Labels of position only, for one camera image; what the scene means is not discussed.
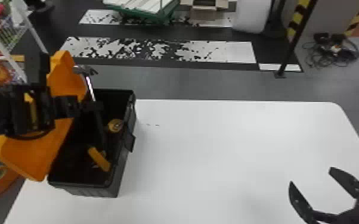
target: orange object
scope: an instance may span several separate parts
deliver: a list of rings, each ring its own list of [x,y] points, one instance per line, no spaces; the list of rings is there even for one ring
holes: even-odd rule
[[[52,96],[77,95],[82,101],[86,87],[82,78],[72,72],[74,61],[68,51],[57,51],[51,57],[51,71],[47,85]],[[55,121],[55,129],[46,136],[21,141],[0,135],[0,161],[25,178],[42,181],[49,173],[73,119]]]
[[[18,176],[18,173],[0,164],[0,194],[7,190]]]
[[[91,156],[93,161],[105,172],[110,171],[110,162],[107,161],[95,147],[88,149],[88,154]]]

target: white table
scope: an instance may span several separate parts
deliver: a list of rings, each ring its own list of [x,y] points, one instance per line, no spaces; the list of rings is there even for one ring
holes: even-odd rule
[[[119,198],[26,181],[7,223],[296,224],[294,181],[314,209],[353,199],[327,173],[359,179],[359,137],[332,103],[137,101]]]

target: black and white floor mat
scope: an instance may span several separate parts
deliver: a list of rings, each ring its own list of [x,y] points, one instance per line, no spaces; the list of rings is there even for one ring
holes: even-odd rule
[[[194,19],[189,11],[174,11],[172,19],[166,26],[193,26],[193,27],[232,27],[235,12],[219,11],[212,20]],[[155,25],[153,21],[141,18],[123,18],[114,10],[88,10],[79,24],[93,25]]]
[[[75,58],[92,59],[98,64],[230,70],[277,70],[280,67],[280,64],[257,62],[252,43],[240,41],[69,37],[61,49]],[[301,68],[298,64],[289,64],[286,70],[301,71]]]

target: metal rod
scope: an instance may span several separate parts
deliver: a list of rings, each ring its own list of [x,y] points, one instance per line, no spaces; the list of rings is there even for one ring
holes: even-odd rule
[[[85,76],[86,84],[88,84],[89,93],[91,94],[92,101],[96,102],[95,93],[93,93],[93,86],[91,82],[91,78],[89,76]]]
[[[298,42],[302,36],[302,33],[305,30],[306,24],[308,23],[309,18],[312,15],[312,12],[313,12],[314,7],[316,6],[317,2],[318,2],[318,0],[310,0],[309,5],[306,9],[306,12],[304,13],[304,16],[302,18],[302,21],[301,21],[300,25],[298,26],[298,30],[296,31],[296,34],[293,37],[291,44],[288,48],[287,54],[284,57],[284,61],[282,62],[280,69],[278,71],[274,72],[274,76],[276,78],[285,78],[285,76],[284,76],[285,68],[287,67],[288,62],[289,62],[292,54],[295,51],[296,45],[298,44]]]

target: black storage bin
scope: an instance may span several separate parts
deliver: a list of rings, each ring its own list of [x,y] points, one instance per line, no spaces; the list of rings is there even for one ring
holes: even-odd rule
[[[109,172],[102,171],[88,155],[90,147],[101,148],[94,113],[83,113],[74,119],[48,175],[50,185],[74,195],[117,197],[128,153],[135,137],[135,95],[132,91],[95,89],[96,100],[103,103],[101,112],[106,128]],[[112,119],[121,119],[124,126],[118,133],[107,131]]]

